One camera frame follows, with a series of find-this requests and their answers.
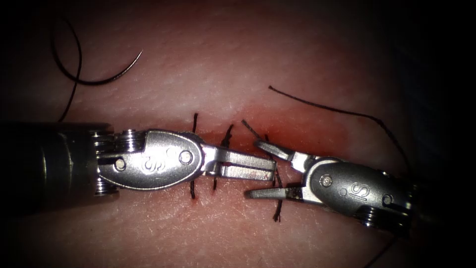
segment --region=skin texture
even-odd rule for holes
[[[197,133],[218,145],[230,124],[230,148],[252,147],[247,120],[261,135],[295,150],[333,155],[395,175],[404,162],[374,122],[306,106],[308,101],[382,119],[412,160],[400,90],[380,28],[364,6],[287,1],[82,4],[59,7],[83,50],[81,78],[99,80],[137,64],[103,86],[78,86],[66,122],[107,122],[116,132],[160,128]],[[56,121],[72,82],[49,51],[45,16],[36,14],[13,49],[2,79],[2,117]],[[65,25],[57,46],[70,73],[77,50]],[[16,79],[8,74],[15,74]],[[278,161],[283,183],[299,182]],[[121,191],[112,203],[18,220],[25,260],[68,267],[361,267],[390,239],[353,219],[285,201],[246,200],[243,192],[270,183],[212,178],[155,192]],[[375,267],[412,264],[399,241]]]

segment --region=metal surface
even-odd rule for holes
[[[224,147],[201,144],[205,155],[204,175],[258,181],[272,181],[276,162]]]
[[[91,132],[108,124],[2,122],[9,133],[1,162],[7,215],[22,215],[113,201],[96,199],[96,148]]]
[[[116,135],[115,151],[98,155],[99,177],[133,190],[159,190],[200,175],[272,181],[276,162],[166,130]]]
[[[388,173],[339,158],[294,152],[262,140],[255,145],[303,172],[302,187],[252,190],[245,192],[246,198],[314,203],[354,217],[365,226],[394,233],[410,228],[411,191]]]
[[[96,155],[110,152],[114,150],[114,136],[113,132],[92,132],[91,136],[93,138],[94,147],[96,148]],[[96,191],[94,196],[103,197],[106,195],[115,194],[118,192],[118,189],[115,185],[108,183],[107,181],[101,179],[99,176],[96,179]]]

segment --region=black suture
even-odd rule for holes
[[[243,125],[251,132],[253,133],[253,135],[258,138],[258,139],[261,139],[261,137],[259,136],[258,132],[256,132],[249,124],[248,122],[243,119],[241,121],[243,123]],[[264,138],[266,139],[266,141],[269,141],[269,137],[268,137],[268,134],[265,134],[264,135]],[[273,158],[273,155],[270,154],[270,153],[266,153],[271,159],[274,159]],[[274,178],[273,178],[273,186],[276,185],[276,181],[278,181],[278,185],[279,185],[279,188],[282,188],[283,187],[283,183],[281,182],[281,177],[279,176],[279,171],[278,169],[276,168],[276,173],[274,174]],[[276,211],[274,212],[274,215],[273,215],[273,220],[276,222],[276,221],[279,221],[281,222],[281,207],[283,206],[283,201],[282,200],[278,200],[278,205],[276,206]]]
[[[382,257],[387,250],[389,250],[393,244],[395,244],[398,241],[398,236],[394,236],[390,242],[385,245],[385,247],[380,250],[379,253],[377,253],[365,266],[364,268],[370,268],[380,257]]]
[[[403,150],[403,148],[400,146],[400,143],[398,142],[397,138],[395,137],[395,135],[393,135],[393,133],[387,128],[387,126],[383,123],[382,120],[376,118],[376,117],[373,117],[373,116],[370,116],[370,115],[366,115],[366,114],[361,114],[361,113],[355,113],[355,112],[349,112],[349,111],[345,111],[345,110],[341,110],[341,109],[336,109],[336,108],[332,108],[332,107],[328,107],[328,106],[325,106],[325,105],[321,105],[321,104],[317,104],[317,103],[313,103],[313,102],[309,102],[309,101],[306,101],[306,100],[303,100],[303,99],[300,99],[300,98],[297,98],[297,97],[294,97],[292,95],[289,95],[287,93],[284,93],[280,90],[277,90],[276,88],[272,87],[271,85],[268,87],[269,89],[273,90],[274,92],[276,93],[279,93],[281,95],[284,95],[288,98],[291,98],[291,99],[294,99],[294,100],[297,100],[301,103],[304,103],[304,104],[307,104],[307,105],[311,105],[311,106],[314,106],[314,107],[317,107],[317,108],[321,108],[321,109],[325,109],[325,110],[328,110],[328,111],[331,111],[331,112],[336,112],[336,113],[341,113],[341,114],[347,114],[347,115],[353,115],[353,116],[359,116],[359,117],[364,117],[364,118],[368,118],[374,122],[376,122],[384,131],[385,133],[387,134],[387,136],[390,138],[390,140],[393,142],[393,144],[395,145],[395,147],[397,148],[398,152],[401,154],[401,156],[403,157],[403,160],[405,161],[405,165],[407,167],[407,173],[408,175],[411,176],[412,174],[412,169],[411,169],[411,166],[410,166],[410,162],[407,158],[407,155],[405,154],[405,151]],[[374,258],[372,258],[368,263],[367,265],[365,265],[364,267],[365,268],[368,268],[370,267],[372,264],[374,264],[381,256],[383,256],[383,254],[385,254],[385,252],[398,240],[398,236],[395,236],[377,255],[374,256]]]
[[[193,127],[192,127],[192,132],[195,133],[197,130],[197,119],[198,119],[198,113],[195,113],[193,115]]]
[[[244,125],[251,133],[253,133],[253,135],[254,135],[256,138],[261,139],[261,137],[259,136],[259,134],[258,134],[256,131],[254,131],[254,129],[248,124],[247,121],[245,121],[245,119],[243,119],[241,122],[243,123],[243,125]]]
[[[264,139],[269,142],[268,134],[265,134],[265,135],[264,135]],[[272,154],[270,154],[270,153],[267,153],[267,154],[269,155],[269,157],[271,157],[271,159],[274,160]],[[278,169],[277,169],[277,168],[276,168],[276,175],[275,175],[274,177],[275,177],[275,180],[278,181],[278,186],[279,186],[279,188],[282,188],[282,187],[283,187],[283,182],[281,181],[281,176],[279,176],[279,172],[278,172]]]
[[[230,139],[232,138],[232,128],[233,128],[233,124],[231,124],[228,127],[227,133],[225,134],[225,137],[220,143],[221,147],[230,148]],[[218,178],[217,177],[213,178],[213,190],[217,189],[217,182],[218,182]]]
[[[65,18],[63,18],[62,20],[66,21],[68,23],[68,25],[70,25],[70,23]],[[78,76],[75,77],[71,73],[69,73],[68,70],[66,70],[66,68],[61,63],[60,57],[58,55],[58,52],[57,52],[56,46],[55,46],[55,30],[56,30],[55,25],[56,25],[56,20],[53,20],[52,23],[51,23],[51,30],[50,30],[50,33],[51,33],[50,34],[50,46],[51,46],[51,50],[52,50],[52,53],[53,53],[53,58],[55,60],[56,65],[61,70],[61,72],[66,77],[68,77],[69,79],[73,80],[74,82],[76,82],[78,84],[82,84],[82,85],[104,85],[104,84],[107,84],[109,82],[112,82],[112,81],[118,79],[119,77],[123,76],[127,71],[129,71],[132,68],[132,66],[134,66],[134,64],[137,62],[140,55],[142,54],[142,51],[141,51],[137,55],[137,57],[124,70],[120,71],[118,74],[116,74],[112,77],[106,78],[104,80],[98,80],[98,81],[81,80],[81,79],[79,79]]]
[[[198,113],[193,115],[193,126],[192,132],[195,133],[197,130],[197,121],[198,121]],[[195,199],[195,181],[190,182],[190,194],[192,195],[192,199]]]
[[[190,194],[192,195],[192,199],[195,199],[195,181],[190,182]]]
[[[81,44],[79,43],[79,39],[78,39],[78,36],[76,34],[76,31],[74,30],[74,27],[69,22],[69,20],[67,20],[64,17],[62,17],[61,20],[64,21],[68,25],[68,28],[71,31],[71,33],[73,34],[74,39],[76,41],[76,46],[78,47],[79,61],[78,61],[78,71],[76,73],[76,78],[79,79],[79,74],[81,73],[81,66],[82,66],[82,62],[83,62],[83,52],[81,50]],[[73,98],[74,98],[74,94],[76,93],[76,87],[77,86],[78,86],[78,83],[74,82],[73,90],[71,91],[71,95],[69,97],[68,104],[66,105],[66,108],[64,109],[63,114],[58,119],[58,123],[63,122],[63,120],[66,118],[66,115],[68,114],[69,108],[71,107],[71,103],[73,102]]]
[[[276,206],[276,212],[274,212],[273,220],[274,222],[281,222],[281,207],[283,206],[283,201],[278,200],[278,205]]]
[[[264,139],[269,142],[268,134],[264,135]],[[274,159],[273,155],[271,155],[270,153],[268,153],[268,155],[271,159]],[[283,182],[281,182],[281,177],[279,176],[278,168],[276,168],[276,173],[274,174],[273,186],[275,186],[276,181],[278,181],[278,187],[282,188],[283,187]],[[277,222],[277,221],[281,222],[281,207],[282,206],[283,206],[283,201],[278,200],[278,205],[276,206],[276,211],[274,212],[274,215],[273,215],[274,222]]]
[[[370,116],[370,115],[366,115],[366,114],[361,114],[361,113],[355,113],[355,112],[349,112],[349,111],[345,111],[345,110],[341,110],[341,109],[336,109],[336,108],[332,108],[332,107],[329,107],[329,106],[325,106],[325,105],[322,105],[322,104],[317,104],[317,103],[313,103],[313,102],[310,102],[310,101],[306,101],[306,100],[303,100],[303,99],[300,99],[300,98],[297,98],[297,97],[294,97],[292,95],[289,95],[287,93],[284,93],[272,86],[269,86],[268,87],[269,89],[273,90],[274,92],[278,93],[278,94],[281,94],[281,95],[284,95],[288,98],[291,98],[293,100],[297,100],[301,103],[304,103],[304,104],[307,104],[307,105],[311,105],[311,106],[314,106],[314,107],[317,107],[317,108],[321,108],[321,109],[325,109],[325,110],[328,110],[328,111],[331,111],[331,112],[336,112],[336,113],[341,113],[341,114],[347,114],[347,115],[353,115],[353,116],[359,116],[359,117],[364,117],[364,118],[368,118],[374,122],[376,122],[384,131],[385,133],[387,134],[387,136],[390,138],[390,140],[393,142],[393,144],[395,145],[395,147],[397,148],[398,152],[402,155],[403,157],[403,160],[405,161],[405,165],[407,167],[407,173],[408,174],[411,174],[411,166],[410,166],[410,162],[407,158],[407,155],[405,154],[405,151],[403,151],[403,148],[400,146],[400,143],[398,142],[397,138],[395,137],[395,135],[393,135],[393,133],[387,128],[387,126],[383,123],[382,120],[374,117],[374,116]]]

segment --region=pink skin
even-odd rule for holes
[[[95,12],[84,16],[83,9]],[[273,142],[334,155],[399,175],[401,156],[375,123],[306,106],[267,89],[381,118],[411,155],[407,119],[392,63],[371,14],[358,6],[290,3],[155,3],[81,6],[67,14],[83,49],[81,78],[109,77],[143,50],[123,77],[78,86],[65,121],[107,122],[115,130],[190,131],[219,144],[230,124],[231,148],[264,155],[240,123]],[[23,79],[2,92],[10,119],[55,121],[72,87],[38,23],[17,66]],[[76,73],[77,51],[63,25],[57,44]],[[24,66],[22,59],[28,59]],[[283,183],[300,174],[278,162]],[[118,201],[34,215],[20,222],[25,251],[40,264],[75,267],[361,267],[391,238],[322,208],[246,200],[270,183],[212,178],[163,191],[121,191]],[[376,267],[408,265],[400,241]]]

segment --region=engraved logo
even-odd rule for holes
[[[367,197],[370,194],[370,187],[365,184],[353,183],[351,186],[351,192],[349,196],[367,201]]]
[[[157,160],[153,156],[144,156],[142,157],[142,172],[144,174],[152,174],[156,171],[160,171],[165,166],[165,163]]]

